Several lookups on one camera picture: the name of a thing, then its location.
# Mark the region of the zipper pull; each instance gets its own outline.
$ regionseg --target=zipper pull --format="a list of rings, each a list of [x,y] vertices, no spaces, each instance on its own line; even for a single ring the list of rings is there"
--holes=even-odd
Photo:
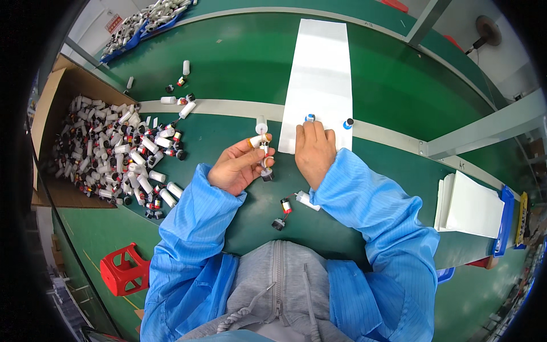
[[[276,302],[276,306],[275,306],[275,316],[276,316],[276,317],[281,316],[281,301],[280,301],[280,300],[278,300],[278,301]]]

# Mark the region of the red sign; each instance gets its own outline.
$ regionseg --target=red sign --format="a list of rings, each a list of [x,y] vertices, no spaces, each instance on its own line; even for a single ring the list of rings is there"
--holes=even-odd
[[[121,24],[121,22],[124,21],[118,14],[114,14],[112,19],[106,24],[105,28],[109,33],[112,33],[116,30],[116,27]]]

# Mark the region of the hand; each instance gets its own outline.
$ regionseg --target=hand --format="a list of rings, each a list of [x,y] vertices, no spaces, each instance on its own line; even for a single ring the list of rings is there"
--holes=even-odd
[[[313,190],[317,190],[336,158],[336,137],[320,121],[296,126],[294,160]]]
[[[268,155],[275,154],[271,148]],[[218,187],[234,196],[238,196],[249,184],[260,176],[263,170],[260,161],[264,158],[264,151],[249,147],[247,140],[225,149],[213,168],[209,171],[207,180],[212,186]],[[268,158],[266,166],[270,167],[275,163],[273,158]]]

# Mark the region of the hoodie zipper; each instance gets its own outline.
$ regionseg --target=hoodie zipper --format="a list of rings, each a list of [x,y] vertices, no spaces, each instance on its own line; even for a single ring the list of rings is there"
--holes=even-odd
[[[272,309],[273,313],[272,316],[268,321],[273,321],[274,319],[280,317],[283,320],[283,323],[285,326],[289,325],[289,322],[287,321],[287,318],[283,314],[283,301],[282,301],[282,293],[283,293],[283,277],[284,277],[284,270],[283,270],[283,241],[282,240],[276,240],[273,243],[273,281],[275,281],[274,285],[274,291],[273,291],[273,299],[272,299]]]

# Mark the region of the blue anti-static jacket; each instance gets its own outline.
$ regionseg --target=blue anti-static jacket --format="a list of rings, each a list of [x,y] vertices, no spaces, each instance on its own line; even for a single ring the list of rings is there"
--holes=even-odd
[[[142,341],[173,341],[224,314],[237,257],[223,254],[224,232],[247,194],[211,187],[210,165],[197,166],[160,226],[150,265]],[[439,234],[417,219],[422,206],[391,179],[342,149],[311,202],[366,241],[374,272],[329,260],[330,320],[354,341],[430,341]]]

